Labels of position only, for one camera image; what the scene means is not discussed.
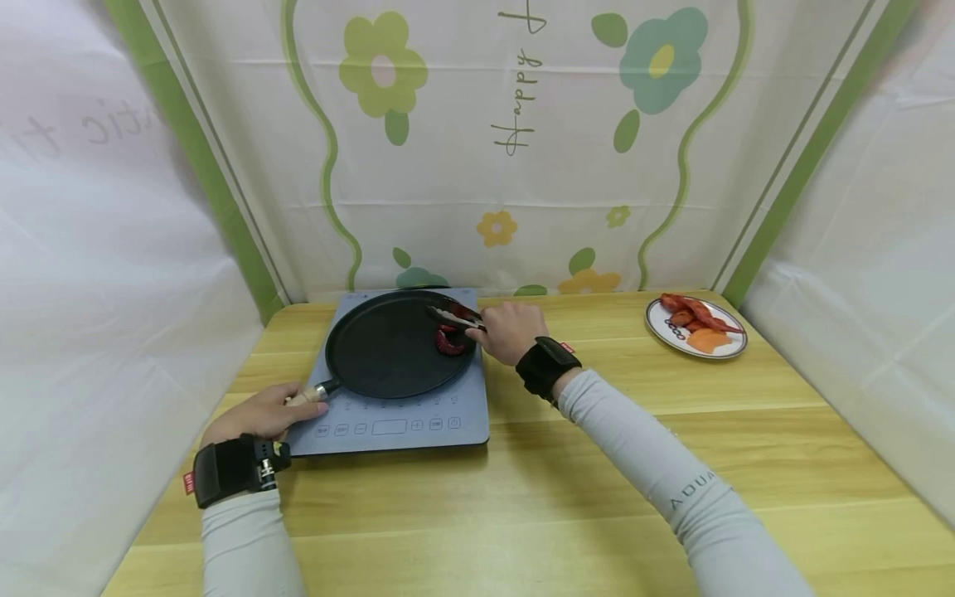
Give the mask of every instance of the person's left hand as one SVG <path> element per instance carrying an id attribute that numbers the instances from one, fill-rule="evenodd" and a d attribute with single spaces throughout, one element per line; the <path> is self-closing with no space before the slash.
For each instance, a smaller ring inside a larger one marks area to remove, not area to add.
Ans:
<path id="1" fill-rule="evenodd" d="M 325 402 L 286 406 L 286 398 L 298 394 L 299 389 L 300 385 L 294 382 L 270 386 L 233 406 L 206 428 L 200 449 L 242 434 L 272 439 L 280 436 L 292 423 L 324 415 L 329 409 Z"/>

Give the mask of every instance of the tabletop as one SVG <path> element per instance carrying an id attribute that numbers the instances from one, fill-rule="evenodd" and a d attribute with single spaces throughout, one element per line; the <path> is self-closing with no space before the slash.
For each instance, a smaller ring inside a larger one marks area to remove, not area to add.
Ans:
<path id="1" fill-rule="evenodd" d="M 738 314 L 721 297 L 712 300 Z M 731 483 L 819 595 L 955 594 L 955 535 L 753 329 L 732 361 L 675 352 L 644 325 L 657 293 L 522 297 L 551 335 Z M 484 307 L 503 299 L 482 299 Z M 272 319 L 216 415 L 305 380 L 334 305 Z M 695 595 L 667 524 L 513 370 L 484 359 L 481 446 L 296 459 L 279 477 L 310 595 Z M 106 595 L 202 594 L 200 512 L 180 476 Z"/>

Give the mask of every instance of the pan handle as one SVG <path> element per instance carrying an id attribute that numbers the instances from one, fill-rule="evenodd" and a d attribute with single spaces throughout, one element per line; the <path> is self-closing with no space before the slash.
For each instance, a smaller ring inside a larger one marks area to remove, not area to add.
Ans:
<path id="1" fill-rule="evenodd" d="M 334 377 L 320 384 L 315 384 L 314 386 L 306 386 L 294 397 L 286 400 L 286 406 L 298 406 L 306 402 L 324 402 L 329 399 L 332 392 L 341 387 L 341 382 Z"/>

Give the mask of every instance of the control button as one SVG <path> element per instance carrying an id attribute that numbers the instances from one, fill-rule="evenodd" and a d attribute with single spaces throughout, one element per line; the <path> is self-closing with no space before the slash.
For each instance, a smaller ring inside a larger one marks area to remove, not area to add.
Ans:
<path id="1" fill-rule="evenodd" d="M 375 421 L 371 426 L 373 436 L 396 436 L 406 431 L 408 431 L 408 420 L 404 418 Z"/>

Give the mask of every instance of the wrist strap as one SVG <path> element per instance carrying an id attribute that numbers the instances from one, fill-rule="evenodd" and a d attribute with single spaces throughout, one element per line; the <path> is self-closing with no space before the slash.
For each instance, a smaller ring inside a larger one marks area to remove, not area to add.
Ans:
<path id="1" fill-rule="evenodd" d="M 515 371 L 524 380 L 524 388 L 557 406 L 557 396 L 551 393 L 554 384 L 575 367 L 581 367 L 577 360 L 560 342 L 547 336 L 539 336 L 537 344 L 531 347 L 518 361 Z"/>
<path id="2" fill-rule="evenodd" d="M 242 434 L 229 441 L 209 444 L 193 461 L 196 504 L 205 509 L 243 491 L 275 489 L 275 473 L 290 465 L 287 443 Z"/>

